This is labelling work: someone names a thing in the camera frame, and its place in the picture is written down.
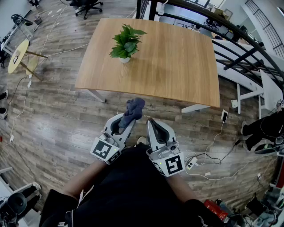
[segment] wooden table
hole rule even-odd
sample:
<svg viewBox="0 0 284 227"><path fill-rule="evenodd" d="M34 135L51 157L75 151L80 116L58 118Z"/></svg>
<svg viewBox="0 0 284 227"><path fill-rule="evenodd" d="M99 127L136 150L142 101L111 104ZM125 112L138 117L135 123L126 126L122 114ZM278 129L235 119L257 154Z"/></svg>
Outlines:
<svg viewBox="0 0 284 227"><path fill-rule="evenodd" d="M114 35L123 24L140 29L142 43L128 63L109 56ZM139 19L101 19L83 58L75 88L107 90L197 103L189 112L220 107L219 82L212 41L179 26Z"/></svg>
<svg viewBox="0 0 284 227"><path fill-rule="evenodd" d="M18 67L18 65L21 65L22 67L24 67L26 69L26 71L30 72L32 75L36 76L40 81L42 81L42 79L40 77L38 77L38 75L36 75L33 71L36 68L36 66L34 65L35 62L36 64L38 63L38 61L36 61L35 59L32 60L32 63L29 64L30 66L32 65L32 68L28 68L24 63L22 63L22 60L25 56L26 53L31 54L31 55L36 55L39 57L44 57L47 58L46 56L43 55L39 55L36 54L34 52L30 52L28 51L28 47L30 45L30 42L28 41L28 39L26 39L25 41L23 41L15 50L15 52L13 53L11 59L10 59L10 63L8 66L8 73L12 73L16 70L16 68ZM16 57L16 52L19 51L19 56L18 59L14 62L14 58Z"/></svg>

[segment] wall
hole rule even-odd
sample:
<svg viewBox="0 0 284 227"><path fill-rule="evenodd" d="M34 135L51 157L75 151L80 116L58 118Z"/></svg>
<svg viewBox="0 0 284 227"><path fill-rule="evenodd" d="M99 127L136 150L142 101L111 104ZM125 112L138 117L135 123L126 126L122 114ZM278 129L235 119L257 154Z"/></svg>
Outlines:
<svg viewBox="0 0 284 227"><path fill-rule="evenodd" d="M27 0L0 0L0 38L4 38L14 26L13 14L25 16L31 9Z"/></svg>
<svg viewBox="0 0 284 227"><path fill-rule="evenodd" d="M277 7L284 8L283 0L254 0L254 3L264 13L267 19L275 28L282 42L284 42L284 17L278 11Z"/></svg>
<svg viewBox="0 0 284 227"><path fill-rule="evenodd" d="M242 26L242 25L244 25L244 26L248 29L248 34L251 33L252 36L253 36L254 38L256 38L259 42L262 41L262 39L261 39L259 33L257 32L257 30L256 30L256 28L255 28L255 26L254 26L254 24L252 23L252 21L250 20L249 17L248 17L247 19L245 19L245 20L243 21L243 23L240 24L240 26Z"/></svg>
<svg viewBox="0 0 284 227"><path fill-rule="evenodd" d="M235 25L239 25L248 17L241 7L241 5L245 4L245 2L246 0L226 0L221 4L220 8L222 10L228 9L232 11L233 15L230 22Z"/></svg>
<svg viewBox="0 0 284 227"><path fill-rule="evenodd" d="M220 5L224 2L224 0L210 0L210 3L212 5L215 5L217 7L220 7Z"/></svg>

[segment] floor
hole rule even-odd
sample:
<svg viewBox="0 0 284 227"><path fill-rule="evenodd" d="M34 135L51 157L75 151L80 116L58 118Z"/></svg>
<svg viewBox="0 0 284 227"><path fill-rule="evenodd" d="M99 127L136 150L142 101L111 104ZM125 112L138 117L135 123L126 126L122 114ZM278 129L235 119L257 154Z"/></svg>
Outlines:
<svg viewBox="0 0 284 227"><path fill-rule="evenodd" d="M101 18L127 17L136 7L135 0L103 0L103 3L103 13L90 11L87 20L83 19L83 15L76 17L73 8L68 6L58 19L59 24L50 33L42 53L51 55L88 44ZM30 51L40 53L50 29L61 13L57 11L64 8L65 5L58 0L40 2L38 13L43 22L31 39ZM28 18L31 20L34 15L36 12ZM11 47L24 39L24 35L18 31L11 41ZM14 168L13 171L4 174L4 178L12 188L19 188L33 181L37 181L42 186L43 197L36 205L38 210L42 210L51 188L61 189L69 179L93 162L94 158L89 151L94 138L100 134L110 117L125 111L128 99L136 97L132 94L101 92L107 98L106 103L101 103L88 93L76 90L74 84L85 50L86 46L54 55L38 66L35 72L43 76L43 82L32 78L31 87L27 89L24 112L15 119L13 130L15 140L4 148L0 158L1 168L8 166ZM17 83L25 77L25 70L22 67L18 67L13 74L8 74L7 71L7 68L0 70L0 79L1 84L8 87L10 96L8 100L2 101L1 106L7 105ZM223 158L239 138L241 122L246 119L251 123L257 119L258 102L253 98L242 101L242 113L238 115L235 109L231 108L231 99L237 98L236 85L222 78L219 78L219 83L221 100L219 109L208 108L181 114L181 108L189 106L189 103L140 96L146 101L144 116L136 124L128 145L134 145L140 136L146 135L145 123L149 117L153 117L174 129L181 151L185 154L190 152L201 154L212 143L214 136L220 133L221 113L222 109L225 109L229 114L222 134L207 150L211 157ZM3 138L1 147L9 141L14 117L23 110L27 85L28 79L23 79L10 104L7 120L0 121L0 135ZM242 144L239 144L221 165L207 158L204 165L193 168L190 173L204 175L210 172L211 175L208 177L215 179L232 176L256 157L260 156L253 152L246 153ZM258 159L239 171L233 178L218 181L207 180L201 176L188 176L185 172L181 175L201 201L220 198L231 207L243 208L255 191L260 197L265 192L265 189L253 182L253 179L258 173L263 174L274 158ZM202 163L203 160L199 158L197 162ZM265 187L269 184L274 165L275 161L272 161L262 178Z"/></svg>

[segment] white cable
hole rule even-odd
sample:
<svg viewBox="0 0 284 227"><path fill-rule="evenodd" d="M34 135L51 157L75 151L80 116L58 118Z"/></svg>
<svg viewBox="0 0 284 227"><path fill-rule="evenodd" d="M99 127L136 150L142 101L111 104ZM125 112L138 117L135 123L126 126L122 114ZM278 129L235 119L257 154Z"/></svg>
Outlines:
<svg viewBox="0 0 284 227"><path fill-rule="evenodd" d="M217 137L217 136L219 136L219 135L222 133L223 125L224 125L224 121L223 121L223 124L222 124L222 126L221 126L221 132L220 132L219 134L217 134L217 135L214 137L213 143L212 143L212 144L210 144L210 145L206 148L206 150L205 150L205 158L204 158L204 162L203 162L202 164L200 164L200 165L203 165L203 164L205 163L205 161L206 161L206 151L207 151L207 149L208 149L209 147L211 147L211 146L215 143L215 139L216 139L216 137Z"/></svg>
<svg viewBox="0 0 284 227"><path fill-rule="evenodd" d="M4 148L5 148L7 145L9 145L10 143L6 144L6 145L3 147L2 152L1 152L1 154L0 154L0 157L2 156L2 153L3 153L3 151L4 151Z"/></svg>
<svg viewBox="0 0 284 227"><path fill-rule="evenodd" d="M168 3L169 0L167 0L165 3L162 4L162 6L166 5Z"/></svg>
<svg viewBox="0 0 284 227"><path fill-rule="evenodd" d="M190 152L188 155L190 155L192 153L195 154L195 157L197 156L195 152Z"/></svg>
<svg viewBox="0 0 284 227"><path fill-rule="evenodd" d="M26 97L25 97L25 101L24 101L24 108L23 108L23 111L18 114L18 116L20 116L20 115L25 111L28 85L27 85L27 88L26 88ZM14 129L15 119L16 119L17 117L15 117L14 120L13 120L13 127L12 127L12 130L11 130L11 136L12 136L12 131L13 131L13 129Z"/></svg>
<svg viewBox="0 0 284 227"><path fill-rule="evenodd" d="M260 159L260 158L263 158L263 157L266 157L266 156L270 156L270 155L272 155L272 154L263 155L263 156L261 156L261 157L256 158L255 160ZM222 178L220 178L220 179L210 179L210 178L207 178L206 176L201 175L201 174L189 174L189 173L186 171L186 169L185 169L185 172L186 172L188 175L192 175L192 176L202 176L202 177L204 177L204 178L206 178L206 179L208 179L208 180L222 180L222 179L225 179L225 178L232 178L232 177L234 177L240 170L244 169L249 163L254 162L255 160L249 161L244 167L242 167L242 168L240 168L239 170L237 170L237 171L234 173L234 175L232 175L232 176L225 176L225 177L222 177Z"/></svg>
<svg viewBox="0 0 284 227"><path fill-rule="evenodd" d="M135 7L135 9L132 11L132 13L137 9L137 7ZM127 17L129 17L132 13L130 13ZM127 18L126 17L126 18Z"/></svg>
<svg viewBox="0 0 284 227"><path fill-rule="evenodd" d="M68 50L68 51L62 51L62 52L59 52L59 53L56 53L56 54L52 54L52 55L49 55L49 56L47 56L47 57L50 57L50 56L53 56L53 55L62 54L62 53L69 52L69 51L73 51L73 50L79 49L79 48L81 48L81 47L84 47L84 46L86 46L86 45L89 45L89 44L85 44L85 45L76 47L76 48L74 48L74 49Z"/></svg>
<svg viewBox="0 0 284 227"><path fill-rule="evenodd" d="M268 166L267 166L265 172L261 175L261 178L263 178L263 176L265 175L266 171L268 170L268 167L270 166L270 163L271 163L272 161L276 160L277 158L278 158L278 156L277 156L275 159L272 159L272 160L269 162L269 164L268 164Z"/></svg>
<svg viewBox="0 0 284 227"><path fill-rule="evenodd" d="M68 5L66 5L66 7L65 7L65 8L61 11L61 13L59 14L59 16L57 17L57 19L56 19L55 23L53 24L53 26L52 26L52 28L51 28L50 32L49 32L49 33L48 33L48 35L47 35L46 41L45 41L45 43L44 43L43 48L41 49L41 52L43 52L43 49L45 48L45 45L46 45L47 40L48 40L48 36L49 36L49 34L51 33L52 29L54 28L54 26L55 26L55 24L56 24L56 22L57 22L58 18L61 16L61 14L64 12L64 10L67 8L67 6L68 6Z"/></svg>

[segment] green leaves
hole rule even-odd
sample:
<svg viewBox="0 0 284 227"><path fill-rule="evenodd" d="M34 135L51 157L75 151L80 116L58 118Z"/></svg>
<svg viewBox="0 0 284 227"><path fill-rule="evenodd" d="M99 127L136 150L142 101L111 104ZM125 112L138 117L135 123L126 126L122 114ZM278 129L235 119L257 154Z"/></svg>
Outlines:
<svg viewBox="0 0 284 227"><path fill-rule="evenodd" d="M134 34L143 35L143 34L147 34L147 33L142 31L142 30L134 30Z"/></svg>
<svg viewBox="0 0 284 227"><path fill-rule="evenodd" d="M132 54L135 54L139 50L137 49L137 44L141 43L139 38L140 35L147 34L142 30L135 30L130 25L124 24L122 26L123 31L120 34L114 36L114 40L117 45L112 48L110 53L112 58L131 58Z"/></svg>
<svg viewBox="0 0 284 227"><path fill-rule="evenodd" d="M133 51L135 46L136 46L136 43L126 43L124 45L124 48L126 49L127 52L131 52Z"/></svg>

